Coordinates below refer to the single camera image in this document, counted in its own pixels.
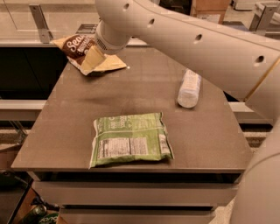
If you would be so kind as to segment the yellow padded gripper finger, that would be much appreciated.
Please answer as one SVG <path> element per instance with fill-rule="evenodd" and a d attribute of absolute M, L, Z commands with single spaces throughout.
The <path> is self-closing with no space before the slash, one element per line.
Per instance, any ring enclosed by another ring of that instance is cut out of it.
<path fill-rule="evenodd" d="M 82 62 L 83 70 L 94 70 L 106 59 L 105 55 L 95 45 L 91 46 L 87 51 L 86 57 Z"/>

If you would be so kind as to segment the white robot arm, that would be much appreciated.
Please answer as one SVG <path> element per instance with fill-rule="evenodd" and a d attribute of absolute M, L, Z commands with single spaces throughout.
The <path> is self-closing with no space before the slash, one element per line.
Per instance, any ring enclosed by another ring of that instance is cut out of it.
<path fill-rule="evenodd" d="M 244 172 L 230 224 L 280 224 L 278 40 L 166 10 L 151 0 L 94 0 L 98 48 L 120 52 L 141 39 L 193 70 L 272 125 Z"/>

